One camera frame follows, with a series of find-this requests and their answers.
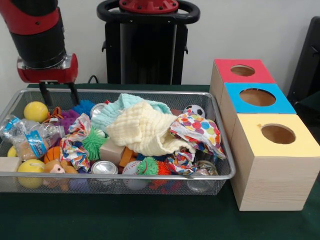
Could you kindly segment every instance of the yellow apple toy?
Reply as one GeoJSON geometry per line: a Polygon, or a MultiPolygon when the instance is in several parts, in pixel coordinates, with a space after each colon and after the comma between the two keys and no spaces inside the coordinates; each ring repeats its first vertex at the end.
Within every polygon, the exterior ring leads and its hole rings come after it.
{"type": "MultiPolygon", "coordinates": [[[[22,163],[19,168],[19,173],[43,173],[45,164],[38,159],[29,159],[22,163]]],[[[42,184],[41,177],[18,177],[18,182],[25,188],[36,189],[42,184]]]]}
{"type": "Polygon", "coordinates": [[[42,102],[32,101],[24,108],[24,117],[27,120],[42,123],[48,117],[48,108],[42,102]]]}

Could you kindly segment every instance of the metal mesh basket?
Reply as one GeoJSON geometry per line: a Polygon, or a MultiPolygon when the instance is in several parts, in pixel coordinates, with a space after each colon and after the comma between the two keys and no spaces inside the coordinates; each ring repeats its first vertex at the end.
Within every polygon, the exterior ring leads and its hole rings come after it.
{"type": "MultiPolygon", "coordinates": [[[[146,100],[163,102],[170,108],[178,110],[183,110],[191,104],[201,106],[208,119],[215,118],[221,132],[222,146],[227,159],[219,160],[216,164],[219,176],[0,172],[0,192],[217,195],[226,180],[234,176],[234,160],[217,102],[211,94],[206,92],[78,90],[80,99],[90,100],[96,104],[105,100],[114,102],[118,99],[120,93],[133,94],[146,100]]],[[[69,110],[73,107],[69,90],[50,89],[50,94],[53,106],[59,106],[62,110],[69,110]]],[[[16,93],[0,116],[0,122],[8,114],[23,118],[25,106],[32,101],[43,102],[38,89],[27,88],[16,93]]],[[[0,156],[5,157],[10,147],[10,143],[1,141],[0,156]]]]}

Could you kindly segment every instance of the bottle label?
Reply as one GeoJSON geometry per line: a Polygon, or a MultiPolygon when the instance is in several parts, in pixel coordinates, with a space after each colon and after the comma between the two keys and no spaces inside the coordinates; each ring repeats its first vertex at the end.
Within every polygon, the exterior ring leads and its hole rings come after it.
{"type": "Polygon", "coordinates": [[[44,141],[41,139],[38,131],[31,131],[29,134],[24,135],[36,158],[42,157],[47,152],[44,141]]]}
{"type": "Polygon", "coordinates": [[[14,124],[16,124],[17,122],[19,122],[20,119],[17,117],[14,117],[10,122],[8,122],[5,127],[4,127],[4,131],[10,131],[12,129],[12,127],[14,126],[14,124]]]}

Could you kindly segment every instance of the soccer ball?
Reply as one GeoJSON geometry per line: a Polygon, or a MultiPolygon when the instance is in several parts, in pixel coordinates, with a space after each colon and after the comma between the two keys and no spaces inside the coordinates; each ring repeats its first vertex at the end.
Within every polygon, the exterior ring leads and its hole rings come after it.
{"type": "Polygon", "coordinates": [[[183,113],[185,114],[189,109],[191,110],[191,112],[198,114],[203,118],[206,117],[205,111],[199,105],[189,105],[183,110],[183,113]]]}

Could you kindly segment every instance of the mint green cloth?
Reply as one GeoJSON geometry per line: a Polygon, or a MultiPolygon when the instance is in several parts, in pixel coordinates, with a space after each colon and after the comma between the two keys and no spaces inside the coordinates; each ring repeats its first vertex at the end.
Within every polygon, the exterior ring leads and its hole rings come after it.
{"type": "Polygon", "coordinates": [[[111,125],[122,114],[123,110],[142,101],[149,103],[154,110],[164,114],[171,114],[170,108],[162,102],[144,100],[139,96],[121,93],[117,101],[109,103],[97,116],[91,118],[91,125],[106,132],[106,127],[111,125]]]}

